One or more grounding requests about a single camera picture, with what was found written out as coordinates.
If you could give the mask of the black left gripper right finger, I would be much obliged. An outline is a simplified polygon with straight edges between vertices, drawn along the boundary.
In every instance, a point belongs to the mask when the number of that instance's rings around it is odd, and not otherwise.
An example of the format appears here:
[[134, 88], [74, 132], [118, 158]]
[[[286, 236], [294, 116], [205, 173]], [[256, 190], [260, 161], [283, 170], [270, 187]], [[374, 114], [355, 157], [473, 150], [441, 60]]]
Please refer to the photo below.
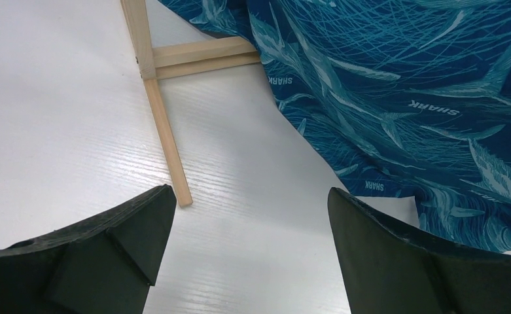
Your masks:
[[352, 313], [511, 313], [511, 255], [437, 237], [339, 188], [327, 208]]

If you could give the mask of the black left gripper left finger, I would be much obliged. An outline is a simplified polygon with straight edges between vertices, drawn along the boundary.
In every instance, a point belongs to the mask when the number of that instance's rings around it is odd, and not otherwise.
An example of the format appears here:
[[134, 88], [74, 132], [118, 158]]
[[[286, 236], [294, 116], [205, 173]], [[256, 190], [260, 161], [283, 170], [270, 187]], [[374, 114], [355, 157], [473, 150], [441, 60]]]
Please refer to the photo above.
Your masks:
[[142, 313], [177, 200], [161, 185], [0, 249], [0, 313]]

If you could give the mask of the blue shark print shorts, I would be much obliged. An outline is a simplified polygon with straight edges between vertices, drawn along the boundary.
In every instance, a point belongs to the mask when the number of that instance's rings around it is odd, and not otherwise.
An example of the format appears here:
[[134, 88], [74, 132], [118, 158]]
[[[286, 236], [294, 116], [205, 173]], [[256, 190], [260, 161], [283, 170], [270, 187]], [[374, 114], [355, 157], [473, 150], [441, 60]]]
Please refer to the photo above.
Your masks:
[[511, 1], [165, 1], [260, 55], [281, 113], [355, 196], [511, 251]]

